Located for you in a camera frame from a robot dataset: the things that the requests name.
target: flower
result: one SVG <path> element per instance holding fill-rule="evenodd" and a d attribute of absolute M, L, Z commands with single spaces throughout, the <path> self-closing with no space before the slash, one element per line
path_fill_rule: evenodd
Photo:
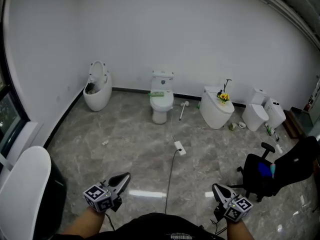
<path fill-rule="evenodd" d="M 220 101 L 225 104 L 227 101 L 230 101 L 230 97 L 229 97 L 229 94 L 227 93 L 221 93 L 220 95 L 217 96 Z"/>

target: toilet brush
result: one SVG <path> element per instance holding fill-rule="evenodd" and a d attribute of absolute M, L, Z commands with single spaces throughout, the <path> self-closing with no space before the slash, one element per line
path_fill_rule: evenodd
<path fill-rule="evenodd" d="M 184 113 L 184 110 L 185 110 L 185 106 L 189 107 L 189 101 L 181 103 L 180 107 L 182 107 L 182 106 L 183 106 L 183 108 L 182 108 L 182 111 L 181 111 L 181 115 L 180 115 L 179 121 L 181 121 L 182 114 Z"/>

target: window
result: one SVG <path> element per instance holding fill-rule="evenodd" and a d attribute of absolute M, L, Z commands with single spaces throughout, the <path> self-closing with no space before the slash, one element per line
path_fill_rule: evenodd
<path fill-rule="evenodd" d="M 3 35 L 4 1 L 0 0 L 0 153 L 7 157 L 12 144 L 29 119 L 14 89 L 7 65 Z"/>

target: gray tile floor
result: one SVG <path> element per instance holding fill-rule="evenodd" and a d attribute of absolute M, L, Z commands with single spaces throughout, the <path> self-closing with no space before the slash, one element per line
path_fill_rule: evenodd
<path fill-rule="evenodd" d="M 168 121 L 152 122 L 152 109 L 146 94 L 116 92 L 102 111 L 92 112 L 83 97 L 76 103 L 55 134 L 48 151 L 67 180 L 68 193 L 61 231 L 85 209 L 82 192 L 114 172 L 130 172 L 132 180 L 122 196 L 123 205 L 117 213 L 108 211 L 116 228 L 138 216 L 165 210 L 165 197 L 142 197 L 130 191 L 160 192 L 166 195 L 172 157 L 176 150 L 172 135 L 183 144 L 186 155 L 176 155 L 168 195 L 169 214 L 181 216 L 210 232 L 215 226 L 214 197 L 206 197 L 213 183 L 241 184 L 236 171 L 243 166 L 249 153 L 262 155 L 261 142 L 274 145 L 263 128 L 257 132 L 228 127 L 211 129 L 190 100 L 179 121 L 182 99 L 175 98 Z M 230 122 L 241 120 L 243 108 L 236 107 Z M 280 145 L 289 151 L 294 141 L 282 126 L 278 129 Z M 269 154 L 273 162 L 279 153 Z M 305 205 L 300 201 L 303 193 Z M 261 203 L 250 195 L 254 207 L 244 218 L 256 240 L 314 239 L 319 229 L 319 213 L 312 213 L 317 194 L 313 176 L 286 186 L 274 197 Z M 222 229 L 225 221 L 220 221 Z M 107 219 L 103 231 L 111 230 Z M 221 234 L 227 239 L 226 232 Z"/>

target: white toilet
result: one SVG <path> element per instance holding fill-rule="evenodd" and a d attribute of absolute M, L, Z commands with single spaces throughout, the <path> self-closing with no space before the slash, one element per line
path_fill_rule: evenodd
<path fill-rule="evenodd" d="M 269 120 L 267 112 L 261 105 L 266 96 L 267 94 L 260 89 L 252 89 L 248 96 L 242 119 L 252 132 L 255 132 L 264 122 Z"/>
<path fill-rule="evenodd" d="M 229 100 L 223 104 L 217 97 L 218 87 L 205 86 L 202 94 L 200 113 L 204 121 L 213 129 L 221 128 L 235 111 Z"/>
<path fill-rule="evenodd" d="M 269 127 L 276 129 L 286 120 L 286 115 L 281 108 L 279 102 L 273 98 L 269 98 L 264 105 L 264 110 L 269 116 L 269 120 L 266 121 Z"/>
<path fill-rule="evenodd" d="M 88 84 L 93 83 L 93 94 L 86 93 Z M 108 103 L 112 92 L 112 79 L 106 64 L 100 60 L 91 63 L 89 78 L 83 89 L 85 103 L 93 111 L 102 110 Z"/>
<path fill-rule="evenodd" d="M 150 104 L 153 109 L 152 120 L 156 124 L 164 124 L 167 121 L 167 112 L 174 104 L 172 83 L 174 73 L 165 71 L 153 71 L 151 81 L 151 93 L 164 92 L 164 96 L 151 97 Z"/>

